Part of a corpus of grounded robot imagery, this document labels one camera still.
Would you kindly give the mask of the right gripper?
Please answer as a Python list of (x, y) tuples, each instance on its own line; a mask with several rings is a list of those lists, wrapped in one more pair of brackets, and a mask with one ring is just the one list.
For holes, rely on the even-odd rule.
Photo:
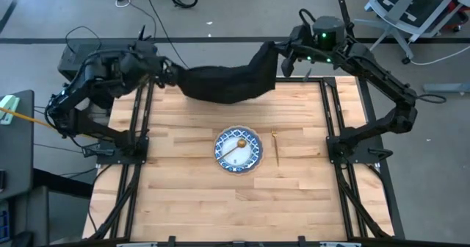
[(280, 54), (285, 55), (285, 59), (289, 60), (308, 60), (312, 61), (314, 58), (311, 55), (310, 49), (314, 47), (313, 39), (298, 39), (288, 40), (283, 42), (275, 43), (273, 48)]

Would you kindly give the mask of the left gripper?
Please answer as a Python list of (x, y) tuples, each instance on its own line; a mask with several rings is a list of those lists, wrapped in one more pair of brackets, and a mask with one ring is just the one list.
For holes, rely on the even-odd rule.
[(159, 88), (165, 88), (166, 85), (178, 85), (181, 75), (184, 72), (181, 66), (171, 66), (171, 61), (168, 58), (156, 55), (151, 56), (148, 63), (153, 81)]

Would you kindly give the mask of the black cloth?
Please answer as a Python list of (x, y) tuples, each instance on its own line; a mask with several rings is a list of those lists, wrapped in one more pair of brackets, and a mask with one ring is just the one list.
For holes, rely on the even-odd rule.
[(177, 85), (192, 99), (235, 104), (274, 90), (277, 68), (278, 53), (270, 41), (261, 45), (247, 65), (182, 68)]

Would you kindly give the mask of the wooden spoon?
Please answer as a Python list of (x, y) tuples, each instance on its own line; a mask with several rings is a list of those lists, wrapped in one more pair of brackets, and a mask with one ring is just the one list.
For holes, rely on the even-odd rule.
[(233, 151), (235, 151), (236, 149), (238, 148), (244, 148), (245, 146), (247, 145), (247, 142), (246, 140), (244, 139), (239, 139), (236, 143), (236, 146), (234, 148), (232, 148), (230, 151), (226, 152), (224, 155), (222, 155), (221, 157), (217, 158), (217, 160), (221, 160), (221, 159), (224, 159), (225, 157), (227, 157), (230, 153), (232, 153)]

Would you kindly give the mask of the gold fork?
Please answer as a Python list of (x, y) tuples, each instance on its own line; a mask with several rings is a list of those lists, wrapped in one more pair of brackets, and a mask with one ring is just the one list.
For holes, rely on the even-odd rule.
[(277, 139), (278, 133), (276, 131), (276, 128), (272, 128), (272, 137), (274, 141), (274, 147), (275, 147), (275, 158), (276, 158), (276, 165), (279, 167), (280, 166), (280, 160), (279, 160), (279, 151), (278, 151), (278, 139)]

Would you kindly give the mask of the black computer box with antennas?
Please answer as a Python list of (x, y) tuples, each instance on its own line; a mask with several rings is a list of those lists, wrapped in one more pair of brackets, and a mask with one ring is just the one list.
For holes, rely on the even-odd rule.
[[(86, 29), (90, 31), (94, 37), (90, 39), (70, 39), (69, 35), (78, 29)], [(135, 43), (138, 40), (146, 42), (148, 45), (151, 46), (153, 49), (153, 53), (158, 52), (158, 48), (151, 42), (152, 36), (149, 35), (147, 37), (143, 36), (143, 32), (145, 31), (145, 27), (143, 26), (138, 34), (138, 37), (133, 39), (110, 39), (105, 40), (97, 36), (94, 31), (86, 26), (78, 26), (75, 29), (69, 31), (69, 33), (65, 36), (65, 43), (66, 47), (62, 53), (61, 59), (59, 61), (59, 65), (57, 67), (60, 74), (62, 74), (66, 79), (62, 86), (66, 87), (69, 85), (73, 79), (75, 78), (77, 72), (81, 68), (81, 64), (84, 60), (87, 59), (89, 54), (94, 53), (95, 51), (99, 50), (133, 50), (136, 46)]]

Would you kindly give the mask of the grey mesh office chair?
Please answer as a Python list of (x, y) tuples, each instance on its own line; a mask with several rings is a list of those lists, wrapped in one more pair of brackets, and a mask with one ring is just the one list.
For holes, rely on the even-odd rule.
[(436, 36), (460, 8), (469, 5), (470, 0), (368, 0), (364, 10), (374, 12), (377, 18), (355, 19), (353, 23), (383, 30), (372, 49), (392, 36), (405, 52), (402, 63), (406, 65), (414, 58), (410, 43)]

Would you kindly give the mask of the mint green stapler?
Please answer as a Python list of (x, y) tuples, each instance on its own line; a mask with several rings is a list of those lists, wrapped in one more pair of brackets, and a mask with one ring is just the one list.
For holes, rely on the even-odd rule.
[(14, 95), (6, 95), (0, 101), (0, 125), (10, 125), (14, 115), (6, 112), (6, 110), (15, 112), (20, 98)]

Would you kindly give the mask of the dark desk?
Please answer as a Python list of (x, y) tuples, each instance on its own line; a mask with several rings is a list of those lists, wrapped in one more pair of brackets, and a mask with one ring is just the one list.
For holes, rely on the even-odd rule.
[(0, 201), (32, 189), (34, 125), (14, 117), (9, 125), (0, 125), (0, 171), (6, 173)]

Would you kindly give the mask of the dark grey cabinet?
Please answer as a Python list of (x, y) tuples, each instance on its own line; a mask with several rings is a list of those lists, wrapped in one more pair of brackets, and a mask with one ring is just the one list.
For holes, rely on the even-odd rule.
[[(0, 187), (6, 179), (0, 171)], [(49, 193), (91, 198), (93, 185), (33, 169), (31, 187), (24, 193), (6, 197), (0, 189), (0, 247), (48, 246)]]

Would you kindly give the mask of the black aluminium frame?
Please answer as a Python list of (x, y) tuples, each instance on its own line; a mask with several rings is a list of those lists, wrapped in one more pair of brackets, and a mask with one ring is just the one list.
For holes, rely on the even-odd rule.
[[(279, 79), (274, 91), (234, 105), (188, 99), (175, 87), (155, 89), (148, 158), (104, 242), (321, 247), (369, 240), (372, 232), (337, 186), (325, 143), (363, 121), (352, 77)], [(230, 126), (250, 127), (261, 138), (264, 156), (249, 173), (226, 173), (215, 161), (215, 140)]]

